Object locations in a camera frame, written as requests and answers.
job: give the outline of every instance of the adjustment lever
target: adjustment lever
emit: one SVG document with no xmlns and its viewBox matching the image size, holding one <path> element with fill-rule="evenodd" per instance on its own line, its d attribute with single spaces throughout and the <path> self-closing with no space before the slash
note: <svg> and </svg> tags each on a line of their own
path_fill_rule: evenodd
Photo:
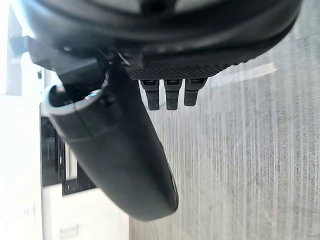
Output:
<svg viewBox="0 0 320 240">
<path fill-rule="evenodd" d="M 70 102 L 67 91 L 48 88 L 43 106 L 94 184 L 138 220 L 174 213 L 174 178 L 139 88 L 124 67 L 111 64 L 107 83 L 84 99 Z"/>
</svg>

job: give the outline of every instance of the textured black plastic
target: textured black plastic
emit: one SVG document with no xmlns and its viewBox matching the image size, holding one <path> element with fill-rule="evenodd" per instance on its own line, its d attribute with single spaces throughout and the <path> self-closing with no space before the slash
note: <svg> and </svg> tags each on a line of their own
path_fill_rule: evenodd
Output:
<svg viewBox="0 0 320 240">
<path fill-rule="evenodd" d="M 170 68 L 128 68 L 132 79 L 159 80 L 159 79 L 197 79 L 208 78 L 220 73 L 230 64 L 218 65 L 193 65 Z"/>
<path fill-rule="evenodd" d="M 50 120 L 115 204 L 142 221 L 176 211 L 178 193 L 163 146 L 122 67 L 114 65 L 108 86 L 90 99 L 59 106 L 56 94 L 51 88 L 44 101 Z"/>
</svg>

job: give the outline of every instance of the black metal frame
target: black metal frame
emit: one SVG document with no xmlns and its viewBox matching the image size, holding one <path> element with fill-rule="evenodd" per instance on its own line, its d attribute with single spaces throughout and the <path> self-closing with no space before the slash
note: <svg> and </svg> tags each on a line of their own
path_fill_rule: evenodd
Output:
<svg viewBox="0 0 320 240">
<path fill-rule="evenodd" d="M 41 117 L 41 125 L 42 146 L 48 137 L 45 131 L 54 132 L 54 154 L 46 156 L 42 151 L 42 187 L 62 184 L 63 196 L 96 188 L 79 164 L 77 164 L 77 178 L 67 180 L 65 142 L 58 136 L 48 117 Z M 48 162 L 43 161 L 46 157 L 49 157 Z"/>
</svg>

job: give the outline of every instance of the gray carpet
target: gray carpet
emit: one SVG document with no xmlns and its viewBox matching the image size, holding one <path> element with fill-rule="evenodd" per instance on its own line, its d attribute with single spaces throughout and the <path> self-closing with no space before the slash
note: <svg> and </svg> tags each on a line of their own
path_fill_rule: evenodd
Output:
<svg viewBox="0 0 320 240">
<path fill-rule="evenodd" d="M 283 42 L 211 78 L 196 107 L 180 91 L 178 111 L 150 113 L 180 205 L 131 219 L 131 240 L 320 239 L 319 26 L 306 0 Z"/>
</svg>

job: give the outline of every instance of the white wall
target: white wall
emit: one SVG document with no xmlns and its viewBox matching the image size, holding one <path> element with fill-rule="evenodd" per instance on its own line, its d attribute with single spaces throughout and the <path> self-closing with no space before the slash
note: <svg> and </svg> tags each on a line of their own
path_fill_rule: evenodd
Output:
<svg viewBox="0 0 320 240">
<path fill-rule="evenodd" d="M 62 197 L 62 185 L 43 188 L 45 240 L 129 240 L 129 217 L 98 188 Z"/>
<path fill-rule="evenodd" d="M 0 239 L 41 240 L 39 103 L 0 96 Z"/>
</svg>

